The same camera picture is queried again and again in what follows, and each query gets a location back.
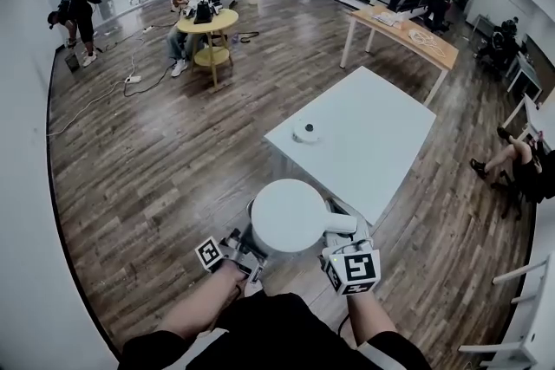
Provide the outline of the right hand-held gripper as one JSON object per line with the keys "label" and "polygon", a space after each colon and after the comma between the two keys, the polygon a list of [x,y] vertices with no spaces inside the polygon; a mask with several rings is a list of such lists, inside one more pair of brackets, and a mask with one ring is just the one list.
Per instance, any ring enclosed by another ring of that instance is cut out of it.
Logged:
{"label": "right hand-held gripper", "polygon": [[380,252],[374,249],[370,229],[364,218],[358,218],[349,244],[347,233],[323,234],[322,270],[339,295],[368,292],[381,281]]}

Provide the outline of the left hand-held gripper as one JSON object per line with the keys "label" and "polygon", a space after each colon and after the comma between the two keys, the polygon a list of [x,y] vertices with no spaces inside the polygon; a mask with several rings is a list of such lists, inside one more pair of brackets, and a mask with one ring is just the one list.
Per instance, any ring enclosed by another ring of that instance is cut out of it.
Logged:
{"label": "left hand-held gripper", "polygon": [[251,233],[238,228],[220,241],[208,237],[196,247],[195,253],[202,267],[210,272],[214,272],[223,260],[235,263],[251,284],[259,281],[266,265],[266,256],[254,243]]}

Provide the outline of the person's left hand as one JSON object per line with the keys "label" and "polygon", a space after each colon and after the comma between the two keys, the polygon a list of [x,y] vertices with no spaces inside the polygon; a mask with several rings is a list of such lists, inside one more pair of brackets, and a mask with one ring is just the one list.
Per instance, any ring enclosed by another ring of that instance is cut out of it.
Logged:
{"label": "person's left hand", "polygon": [[229,299],[237,288],[241,288],[246,279],[246,274],[233,261],[223,260],[213,277],[217,281],[217,288],[224,300]]}

